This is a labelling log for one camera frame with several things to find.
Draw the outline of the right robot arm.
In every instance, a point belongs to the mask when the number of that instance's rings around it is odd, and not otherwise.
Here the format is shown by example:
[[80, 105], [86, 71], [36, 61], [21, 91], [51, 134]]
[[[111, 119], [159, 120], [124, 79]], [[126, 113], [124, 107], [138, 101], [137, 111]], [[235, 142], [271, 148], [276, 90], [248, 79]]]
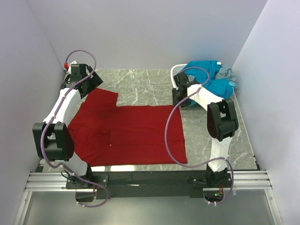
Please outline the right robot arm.
[[212, 138], [210, 160], [206, 167], [205, 179], [211, 187], [217, 187], [231, 178], [227, 172], [230, 142], [239, 128], [234, 102], [223, 99], [206, 90], [197, 81], [190, 81], [185, 72], [173, 76], [173, 106], [188, 106], [193, 100], [207, 112], [207, 130]]

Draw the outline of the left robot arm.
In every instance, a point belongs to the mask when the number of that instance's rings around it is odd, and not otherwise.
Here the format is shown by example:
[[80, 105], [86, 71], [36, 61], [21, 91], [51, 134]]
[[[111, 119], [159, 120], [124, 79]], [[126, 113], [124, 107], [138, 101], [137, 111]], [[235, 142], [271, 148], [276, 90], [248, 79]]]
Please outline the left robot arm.
[[102, 79], [87, 64], [73, 61], [67, 64], [66, 77], [60, 95], [43, 122], [33, 125], [33, 137], [37, 155], [43, 159], [41, 146], [49, 161], [59, 162], [61, 175], [70, 188], [91, 188], [94, 182], [91, 167], [75, 153], [75, 144], [68, 131], [73, 111], [77, 104], [102, 84]]

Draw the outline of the red t shirt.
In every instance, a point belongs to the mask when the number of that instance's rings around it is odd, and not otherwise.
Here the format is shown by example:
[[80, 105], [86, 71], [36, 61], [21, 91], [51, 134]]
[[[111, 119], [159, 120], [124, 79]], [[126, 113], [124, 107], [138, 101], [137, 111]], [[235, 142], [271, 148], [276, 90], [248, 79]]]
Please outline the red t shirt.
[[118, 94], [95, 89], [81, 104], [68, 130], [75, 153], [90, 166], [187, 163], [180, 111], [161, 106], [117, 106]]

